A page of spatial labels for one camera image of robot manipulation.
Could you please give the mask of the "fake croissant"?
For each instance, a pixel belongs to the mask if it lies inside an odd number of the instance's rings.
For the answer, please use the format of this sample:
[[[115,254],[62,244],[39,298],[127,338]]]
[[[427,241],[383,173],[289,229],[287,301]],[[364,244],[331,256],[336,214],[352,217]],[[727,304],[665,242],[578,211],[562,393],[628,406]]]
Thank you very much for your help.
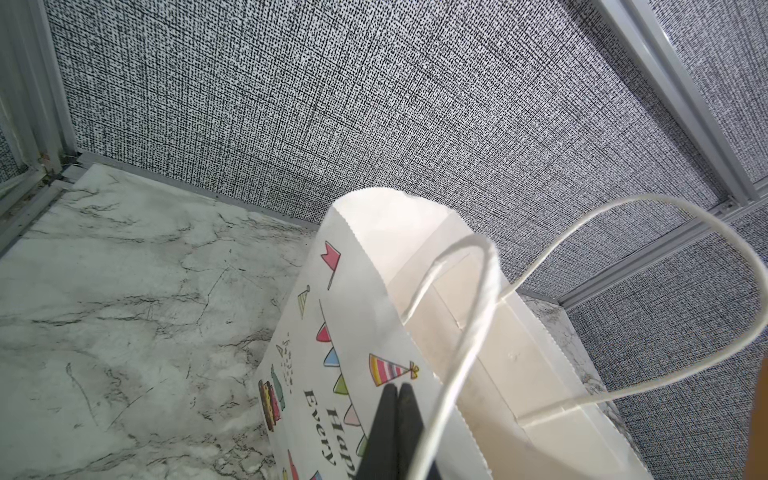
[[[751,414],[744,478],[768,479],[768,365],[764,357],[758,375]]]

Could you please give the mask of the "white paper gift bag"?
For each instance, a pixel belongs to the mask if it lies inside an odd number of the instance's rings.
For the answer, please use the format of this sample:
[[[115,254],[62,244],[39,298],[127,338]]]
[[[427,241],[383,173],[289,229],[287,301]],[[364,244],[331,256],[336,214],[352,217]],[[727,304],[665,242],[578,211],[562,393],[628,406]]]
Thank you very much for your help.
[[[424,421],[406,479],[646,479],[602,405],[666,387],[750,345],[752,325],[666,375],[590,393],[453,210],[390,188],[337,199],[316,234],[256,387],[281,479],[356,479],[386,385]]]

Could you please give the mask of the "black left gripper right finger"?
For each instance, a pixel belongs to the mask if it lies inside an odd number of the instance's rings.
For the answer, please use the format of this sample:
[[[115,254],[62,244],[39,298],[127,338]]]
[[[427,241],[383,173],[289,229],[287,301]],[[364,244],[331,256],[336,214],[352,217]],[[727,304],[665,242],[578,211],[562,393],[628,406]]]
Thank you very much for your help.
[[[409,383],[403,383],[399,387],[396,414],[397,479],[405,480],[424,430],[417,398]]]

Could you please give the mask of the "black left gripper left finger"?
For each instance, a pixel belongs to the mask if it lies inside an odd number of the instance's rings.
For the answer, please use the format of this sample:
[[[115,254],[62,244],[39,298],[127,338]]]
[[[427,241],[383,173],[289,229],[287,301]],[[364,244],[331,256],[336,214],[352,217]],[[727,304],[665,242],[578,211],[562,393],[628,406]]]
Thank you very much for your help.
[[[356,479],[398,478],[398,389],[386,385],[376,410]]]

